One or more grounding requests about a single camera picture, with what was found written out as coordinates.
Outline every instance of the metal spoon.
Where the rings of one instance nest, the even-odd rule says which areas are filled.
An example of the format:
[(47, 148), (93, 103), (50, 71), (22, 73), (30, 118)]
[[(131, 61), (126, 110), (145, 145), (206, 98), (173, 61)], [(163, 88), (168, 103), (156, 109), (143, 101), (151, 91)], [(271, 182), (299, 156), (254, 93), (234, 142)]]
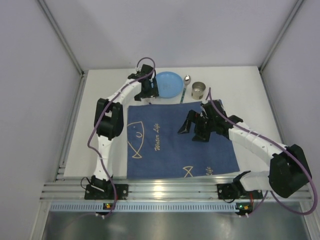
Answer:
[(183, 79), (183, 84), (184, 84), (184, 88), (183, 88), (183, 92), (182, 92), (182, 96), (181, 96), (181, 100), (180, 103), (182, 104), (184, 101), (184, 97), (185, 97), (185, 93), (187, 90), (187, 86), (191, 83), (191, 77), (189, 75), (185, 76)]

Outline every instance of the metal can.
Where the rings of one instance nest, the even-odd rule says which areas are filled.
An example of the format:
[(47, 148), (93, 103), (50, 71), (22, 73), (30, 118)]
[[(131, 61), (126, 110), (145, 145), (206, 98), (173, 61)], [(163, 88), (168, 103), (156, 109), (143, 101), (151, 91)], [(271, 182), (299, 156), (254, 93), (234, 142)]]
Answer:
[(196, 81), (192, 84), (191, 97), (195, 100), (200, 100), (204, 96), (206, 85), (203, 82)]

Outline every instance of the blue towel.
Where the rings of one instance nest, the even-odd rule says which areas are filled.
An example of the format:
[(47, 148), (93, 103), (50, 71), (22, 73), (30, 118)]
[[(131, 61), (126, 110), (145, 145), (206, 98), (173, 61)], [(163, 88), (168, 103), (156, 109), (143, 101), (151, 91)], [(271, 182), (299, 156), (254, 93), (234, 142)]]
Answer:
[(209, 142), (177, 134), (189, 110), (200, 102), (129, 106), (127, 178), (166, 179), (227, 174), (239, 171), (232, 142), (214, 132)]

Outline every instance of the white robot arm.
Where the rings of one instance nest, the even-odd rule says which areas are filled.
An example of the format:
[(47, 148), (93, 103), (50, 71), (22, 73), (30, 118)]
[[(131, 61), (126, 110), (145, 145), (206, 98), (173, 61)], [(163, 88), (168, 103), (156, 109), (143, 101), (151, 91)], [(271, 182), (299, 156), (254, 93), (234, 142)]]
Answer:
[(113, 176), (112, 163), (118, 147), (118, 136), (124, 128), (123, 106), (131, 99), (141, 101), (143, 98), (159, 96), (157, 80), (152, 79), (153, 73), (156, 75), (153, 67), (143, 64), (141, 70), (128, 76), (118, 91), (107, 99), (100, 98), (97, 101), (94, 130), (98, 137), (98, 149), (90, 145), (95, 132), (89, 138), (88, 147), (95, 150), (98, 156), (94, 174), (86, 186), (85, 199), (112, 199), (115, 197), (115, 191), (119, 199), (124, 199), (128, 195), (127, 184), (115, 186), (110, 179)]
[(241, 118), (235, 115), (227, 117), (218, 100), (203, 101), (201, 108), (201, 113), (189, 111), (178, 134), (189, 133), (191, 123), (195, 123), (193, 141), (208, 142), (211, 132), (216, 132), (248, 149), (270, 167), (269, 171), (247, 171), (237, 176), (232, 183), (232, 188), (236, 192), (235, 198), (240, 198), (244, 193), (254, 190), (274, 191), (279, 196), (288, 198), (309, 182), (301, 167), (285, 153), (288, 151), (292, 154), (311, 176), (301, 147), (295, 144), (288, 147), (250, 131)]

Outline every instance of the blue plastic plate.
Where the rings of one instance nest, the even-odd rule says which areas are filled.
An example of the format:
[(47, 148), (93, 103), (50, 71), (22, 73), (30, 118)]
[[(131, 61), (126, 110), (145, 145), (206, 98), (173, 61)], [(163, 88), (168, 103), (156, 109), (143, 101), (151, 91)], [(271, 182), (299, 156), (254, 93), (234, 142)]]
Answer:
[(159, 97), (161, 98), (173, 98), (181, 93), (184, 88), (182, 78), (172, 71), (160, 72), (155, 78), (158, 85)]

